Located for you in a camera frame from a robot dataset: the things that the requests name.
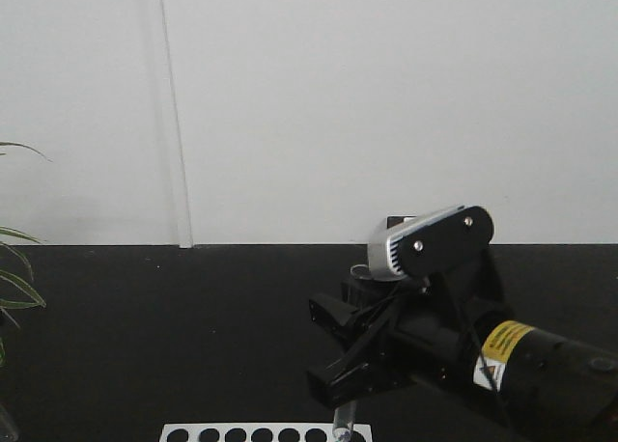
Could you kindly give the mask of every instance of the yellow warning label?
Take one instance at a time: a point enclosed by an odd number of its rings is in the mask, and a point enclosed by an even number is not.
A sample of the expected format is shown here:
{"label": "yellow warning label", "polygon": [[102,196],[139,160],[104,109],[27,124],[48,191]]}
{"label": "yellow warning label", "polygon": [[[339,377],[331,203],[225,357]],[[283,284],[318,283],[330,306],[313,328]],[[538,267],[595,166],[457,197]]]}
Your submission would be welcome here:
{"label": "yellow warning label", "polygon": [[498,324],[485,339],[483,354],[492,360],[506,363],[521,338],[533,329],[533,326],[517,321],[504,321]]}

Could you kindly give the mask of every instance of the black table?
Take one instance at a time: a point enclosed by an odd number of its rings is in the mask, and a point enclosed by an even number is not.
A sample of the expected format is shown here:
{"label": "black table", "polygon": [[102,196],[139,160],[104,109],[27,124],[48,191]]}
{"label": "black table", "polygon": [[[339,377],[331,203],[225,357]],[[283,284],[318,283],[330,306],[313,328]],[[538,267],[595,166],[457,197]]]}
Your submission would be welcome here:
{"label": "black table", "polygon": [[[327,422],[304,371],[336,345],[307,297],[357,245],[28,247],[46,309],[7,324],[0,400],[23,442],[157,441],[165,423]],[[519,319],[618,349],[618,246],[493,246]],[[420,386],[359,404],[380,441],[507,440]]]}

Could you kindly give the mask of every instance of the green leaf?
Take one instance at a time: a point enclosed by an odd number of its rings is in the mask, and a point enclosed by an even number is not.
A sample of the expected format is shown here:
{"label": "green leaf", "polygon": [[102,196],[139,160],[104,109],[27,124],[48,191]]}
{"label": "green leaf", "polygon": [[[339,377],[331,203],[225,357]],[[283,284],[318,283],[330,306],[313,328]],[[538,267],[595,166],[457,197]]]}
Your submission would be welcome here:
{"label": "green leaf", "polygon": [[32,309],[33,307],[39,307],[40,305],[41,304],[38,302],[22,302],[19,300],[0,299],[0,307],[8,310]]}
{"label": "green leaf", "polygon": [[12,142],[9,142],[9,141],[0,141],[0,148],[5,147],[5,146],[15,146],[15,147],[18,147],[18,148],[25,148],[26,150],[30,150],[32,152],[36,152],[43,159],[49,160],[49,158],[45,154],[43,154],[39,150],[35,150],[34,148],[31,148],[28,145],[22,145],[21,143],[12,143]]}
{"label": "green leaf", "polygon": [[[30,284],[27,281],[18,277],[17,275],[14,275],[5,270],[0,270],[0,280],[4,280],[8,283],[11,283],[13,286],[15,286],[16,288],[21,290],[24,294],[26,294],[28,297],[30,297],[32,300],[34,300],[36,303],[32,305],[32,307],[34,307],[35,305],[41,305],[42,307],[44,307],[46,305],[41,295],[32,286],[30,286]],[[6,305],[2,305],[1,303],[0,303],[0,307],[5,307],[7,309],[28,308],[28,307],[15,307],[15,306],[8,307]]]}
{"label": "green leaf", "polygon": [[7,251],[9,251],[13,255],[15,255],[18,259],[20,259],[23,265],[26,267],[26,270],[28,271],[28,278],[30,279],[30,281],[35,280],[35,272],[32,269],[32,265],[30,264],[30,261],[28,261],[28,258],[23,252],[18,251],[14,247],[2,241],[0,241],[0,247],[4,247]]}
{"label": "green leaf", "polygon": [[19,230],[14,230],[12,228],[0,227],[0,235],[16,237],[17,239],[24,239],[26,241],[36,242],[37,244],[41,244],[41,242],[36,239],[34,236],[27,235],[24,232]]}

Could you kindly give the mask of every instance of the warning sticker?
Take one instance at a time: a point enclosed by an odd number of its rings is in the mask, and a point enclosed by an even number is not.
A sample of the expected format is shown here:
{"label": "warning sticker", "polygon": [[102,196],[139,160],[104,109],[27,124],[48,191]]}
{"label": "warning sticker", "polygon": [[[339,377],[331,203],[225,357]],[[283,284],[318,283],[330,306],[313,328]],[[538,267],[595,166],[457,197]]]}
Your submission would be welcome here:
{"label": "warning sticker", "polygon": [[502,387],[502,377],[504,376],[506,363],[498,362],[491,358],[486,358],[485,363],[487,363],[487,368],[484,367],[483,360],[479,356],[479,359],[476,361],[476,366],[474,367],[474,383],[491,390],[492,384],[489,379],[489,376],[491,376],[493,382],[495,382],[496,389],[499,391],[500,387]]}
{"label": "warning sticker", "polygon": [[483,358],[479,355],[474,367],[473,380],[475,384],[491,390],[490,379],[495,382],[495,387],[499,391],[502,387],[502,378],[506,371],[509,357],[521,338],[532,331],[534,327],[527,324],[508,320],[498,324],[483,344]]}
{"label": "warning sticker", "polygon": [[483,344],[486,357],[506,363],[511,353],[523,336],[534,327],[516,321],[504,321],[498,324]]}

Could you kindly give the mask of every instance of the clear plastic tube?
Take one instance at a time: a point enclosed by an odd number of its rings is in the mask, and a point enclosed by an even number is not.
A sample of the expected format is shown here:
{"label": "clear plastic tube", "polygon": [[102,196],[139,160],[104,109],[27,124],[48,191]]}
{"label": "clear plastic tube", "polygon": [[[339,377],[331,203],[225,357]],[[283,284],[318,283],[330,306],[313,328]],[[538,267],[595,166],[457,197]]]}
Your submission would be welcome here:
{"label": "clear plastic tube", "polygon": [[19,438],[19,430],[9,412],[0,404],[0,441],[15,442]]}
{"label": "clear plastic tube", "polygon": [[335,410],[332,423],[332,435],[336,442],[350,442],[354,432],[354,418],[356,416],[356,401],[344,403]]}

